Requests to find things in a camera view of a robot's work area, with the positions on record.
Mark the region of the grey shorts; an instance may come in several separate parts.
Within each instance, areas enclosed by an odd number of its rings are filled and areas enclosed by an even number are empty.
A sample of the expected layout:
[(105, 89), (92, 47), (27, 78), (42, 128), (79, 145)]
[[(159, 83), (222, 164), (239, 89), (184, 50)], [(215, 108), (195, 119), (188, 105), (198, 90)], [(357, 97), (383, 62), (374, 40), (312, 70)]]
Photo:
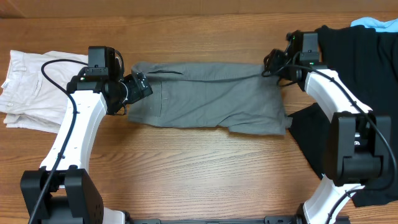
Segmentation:
[(231, 132), (284, 135), (292, 124), (276, 77), (263, 77), (262, 65), (246, 63), (139, 62), (153, 93), (134, 103), (128, 119), (163, 128), (212, 128)]

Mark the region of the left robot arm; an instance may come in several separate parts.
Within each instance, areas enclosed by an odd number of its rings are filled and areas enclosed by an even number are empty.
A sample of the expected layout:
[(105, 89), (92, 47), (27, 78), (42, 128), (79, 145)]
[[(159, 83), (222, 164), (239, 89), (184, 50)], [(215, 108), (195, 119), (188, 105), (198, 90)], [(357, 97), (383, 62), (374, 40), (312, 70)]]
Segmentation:
[(88, 169), (100, 122), (151, 95), (147, 77), (125, 76), (119, 51), (91, 46), (78, 74), (55, 87), (66, 94), (67, 111), (47, 157), (20, 182), (29, 223), (132, 223), (128, 212), (104, 206)]

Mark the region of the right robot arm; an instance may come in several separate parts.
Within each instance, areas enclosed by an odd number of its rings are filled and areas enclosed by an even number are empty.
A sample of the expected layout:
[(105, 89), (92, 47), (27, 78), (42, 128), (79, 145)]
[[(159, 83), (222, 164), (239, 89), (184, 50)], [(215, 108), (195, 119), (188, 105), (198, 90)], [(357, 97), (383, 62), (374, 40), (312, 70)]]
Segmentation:
[(292, 216), (271, 216), (265, 223), (349, 223), (339, 212), (371, 180), (392, 173), (376, 191), (390, 189), (396, 181), (397, 161), (389, 145), (391, 119), (376, 116), (340, 80), (335, 70), (320, 60), (318, 34), (296, 30), (286, 35), (284, 51), (274, 49), (264, 58), (263, 77), (278, 77), (298, 84), (318, 103), (330, 122), (323, 159), (323, 177), (315, 193)]

